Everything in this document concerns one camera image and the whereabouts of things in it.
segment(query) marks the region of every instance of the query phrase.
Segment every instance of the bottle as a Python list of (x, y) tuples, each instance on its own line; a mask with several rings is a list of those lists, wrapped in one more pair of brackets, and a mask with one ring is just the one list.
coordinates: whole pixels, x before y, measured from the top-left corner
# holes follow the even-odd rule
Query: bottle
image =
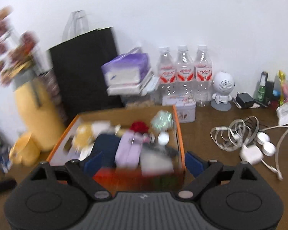
[(266, 92), (266, 74), (265, 72), (262, 72), (261, 77), (260, 77), (260, 85), (258, 88), (258, 94), (257, 94), (257, 100), (259, 102), (263, 101), (265, 92)]
[(197, 106), (206, 106), (211, 101), (212, 62), (207, 50), (207, 46), (198, 46), (194, 61), (194, 97)]
[(176, 90), (176, 67), (168, 47), (160, 47), (158, 64), (159, 90), (161, 96), (174, 95)]
[(193, 97), (194, 66), (192, 59), (188, 54), (187, 46), (178, 47), (176, 68), (176, 93), (178, 95), (189, 95), (190, 97)]

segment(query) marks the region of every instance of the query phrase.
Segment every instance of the yellow mug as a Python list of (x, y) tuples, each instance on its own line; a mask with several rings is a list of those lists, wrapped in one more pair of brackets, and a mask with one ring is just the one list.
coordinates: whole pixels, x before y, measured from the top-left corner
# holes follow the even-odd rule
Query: yellow mug
[(15, 164), (32, 166), (38, 160), (41, 149), (32, 137), (32, 133), (26, 132), (18, 138), (9, 153), (9, 159)]

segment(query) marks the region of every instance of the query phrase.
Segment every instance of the red and white label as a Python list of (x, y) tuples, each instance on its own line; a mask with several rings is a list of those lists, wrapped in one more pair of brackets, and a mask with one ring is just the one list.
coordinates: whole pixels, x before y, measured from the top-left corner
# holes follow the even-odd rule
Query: red and white label
[(207, 67), (196, 67), (196, 77), (197, 81), (208, 81), (211, 80), (212, 68)]
[(192, 81), (194, 78), (194, 68), (178, 68), (177, 80), (180, 82)]
[(161, 84), (176, 82), (176, 69), (161, 69), (159, 70), (159, 78)]

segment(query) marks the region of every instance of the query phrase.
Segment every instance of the orange box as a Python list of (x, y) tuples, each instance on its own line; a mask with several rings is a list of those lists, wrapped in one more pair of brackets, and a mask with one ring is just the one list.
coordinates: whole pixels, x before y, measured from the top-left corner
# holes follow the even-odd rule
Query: orange box
[(182, 135), (175, 106), (153, 106), (145, 108), (118, 108), (102, 111), (94, 111), (78, 114), (59, 142), (56, 144), (47, 161), (52, 166), (64, 165), (67, 161), (75, 158), (74, 150), (70, 149), (71, 138), (76, 129), (83, 122), (97, 120), (109, 120), (111, 124), (120, 124), (122, 128), (130, 127), (134, 121), (143, 121), (150, 126), (152, 118), (160, 110), (173, 113), (174, 127), (169, 131), (171, 147), (178, 149), (179, 155), (173, 161), (174, 173), (163, 173), (156, 176), (143, 176), (140, 168), (127, 170), (121, 168), (101, 168), (93, 177), (100, 185), (111, 193), (116, 191), (177, 191), (183, 187), (185, 177), (185, 153), (182, 143)]

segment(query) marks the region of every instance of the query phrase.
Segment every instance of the purple tissue package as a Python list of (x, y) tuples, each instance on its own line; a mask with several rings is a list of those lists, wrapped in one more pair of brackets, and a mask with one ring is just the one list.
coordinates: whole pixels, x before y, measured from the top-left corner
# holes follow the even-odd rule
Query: purple tissue package
[(148, 54), (127, 53), (102, 65), (107, 86), (136, 85), (140, 83), (150, 69)]

